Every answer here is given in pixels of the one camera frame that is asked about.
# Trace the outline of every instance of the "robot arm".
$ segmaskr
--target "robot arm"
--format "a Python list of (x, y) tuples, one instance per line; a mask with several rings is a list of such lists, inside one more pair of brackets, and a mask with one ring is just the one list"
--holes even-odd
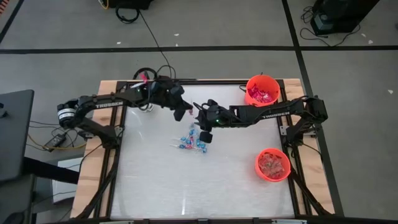
[(80, 128), (101, 139), (104, 147), (118, 146), (117, 134), (112, 126), (102, 126), (88, 118), (87, 113), (96, 109), (126, 105), (142, 108), (149, 103), (174, 110), (174, 119), (181, 121), (192, 105), (182, 99), (184, 89), (169, 77), (159, 76), (153, 82), (140, 83), (122, 93), (81, 96), (57, 107), (58, 120), (63, 128)]
[(328, 119), (325, 104), (317, 97), (303, 96), (292, 101), (262, 107), (230, 106), (228, 110), (219, 106), (214, 100), (208, 100), (202, 105), (196, 103), (194, 105), (199, 109), (196, 124), (204, 130), (200, 133), (200, 140), (207, 143), (210, 143), (213, 138), (210, 134), (212, 128), (245, 128), (262, 119), (290, 114), (298, 115), (301, 119), (295, 126), (287, 128), (287, 142), (299, 142), (302, 141), (303, 134), (310, 131), (314, 124), (320, 124)]

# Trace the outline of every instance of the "orange bucket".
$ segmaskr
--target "orange bucket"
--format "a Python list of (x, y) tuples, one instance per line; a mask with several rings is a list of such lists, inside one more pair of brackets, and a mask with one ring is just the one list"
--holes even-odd
[[(280, 178), (278, 179), (272, 179), (268, 176), (266, 176), (265, 174), (262, 173), (260, 166), (259, 166), (259, 160), (260, 158), (265, 155), (265, 154), (272, 154), (273, 156), (276, 156), (280, 159), (280, 163), (282, 164), (282, 167), (284, 168), (284, 171), (282, 173), (282, 175), (280, 176)], [(256, 162), (254, 165), (254, 169), (256, 171), (256, 174), (264, 179), (264, 180), (268, 180), (271, 182), (279, 182), (281, 180), (286, 179), (286, 177), (290, 174), (290, 161), (287, 158), (287, 156), (279, 149), (273, 149), (273, 148), (269, 148), (269, 149), (265, 149), (262, 152), (260, 152), (260, 154), (258, 154), (258, 156), (256, 157)]]
[[(269, 92), (272, 101), (268, 103), (262, 103), (252, 98), (248, 92), (248, 89), (253, 88), (254, 85), (256, 85), (259, 90)], [(244, 101), (248, 105), (268, 106), (275, 103), (275, 101), (278, 100), (279, 95), (280, 95), (280, 87), (275, 79), (273, 79), (268, 75), (256, 75), (251, 79), (249, 79), (248, 83), (246, 84), (246, 94), (244, 95)]]

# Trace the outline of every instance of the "white table surface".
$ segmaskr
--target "white table surface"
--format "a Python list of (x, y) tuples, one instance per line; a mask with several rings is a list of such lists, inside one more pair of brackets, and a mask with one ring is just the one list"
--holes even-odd
[[(183, 98), (243, 105), (237, 85), (187, 85)], [(282, 149), (276, 119), (248, 128), (215, 128), (203, 154), (169, 146), (188, 134), (194, 116), (128, 108), (111, 218), (274, 218), (294, 215), (287, 180), (260, 179), (254, 160), (265, 148)]]

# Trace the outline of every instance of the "red object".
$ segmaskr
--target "red object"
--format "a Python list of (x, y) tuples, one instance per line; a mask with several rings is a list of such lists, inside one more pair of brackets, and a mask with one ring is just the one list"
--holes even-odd
[(278, 100), (278, 82), (268, 75), (253, 76), (246, 84), (244, 101), (249, 105), (268, 106)]
[(147, 79), (147, 77), (145, 76), (144, 72), (141, 72), (141, 73), (139, 74), (139, 76), (142, 78), (142, 80), (144, 81), (144, 83), (147, 83), (147, 82), (148, 82), (148, 79)]
[(290, 161), (279, 149), (265, 149), (256, 157), (256, 174), (271, 182), (279, 182), (290, 174)]

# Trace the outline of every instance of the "pink candy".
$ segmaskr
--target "pink candy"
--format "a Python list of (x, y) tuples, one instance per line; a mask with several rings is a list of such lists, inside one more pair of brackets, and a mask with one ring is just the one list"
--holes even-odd
[(248, 93), (252, 98), (260, 103), (272, 102), (271, 94), (268, 91), (258, 89), (256, 84), (254, 84), (252, 88), (248, 89)]
[(261, 172), (269, 178), (279, 179), (285, 172), (281, 158), (270, 153), (265, 153), (259, 159)]

